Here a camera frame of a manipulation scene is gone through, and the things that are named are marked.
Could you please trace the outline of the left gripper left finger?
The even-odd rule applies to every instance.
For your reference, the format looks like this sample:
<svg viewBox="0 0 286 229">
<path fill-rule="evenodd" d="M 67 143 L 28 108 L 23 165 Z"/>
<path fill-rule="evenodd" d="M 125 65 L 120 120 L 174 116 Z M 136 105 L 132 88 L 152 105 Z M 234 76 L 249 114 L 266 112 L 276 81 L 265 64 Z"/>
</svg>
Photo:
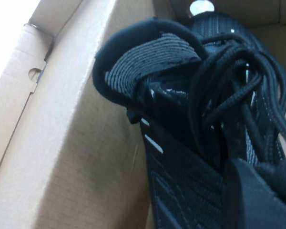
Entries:
<svg viewBox="0 0 286 229">
<path fill-rule="evenodd" d="M 286 204 L 241 159 L 225 164 L 223 212 L 225 229 L 286 229 Z"/>
</svg>

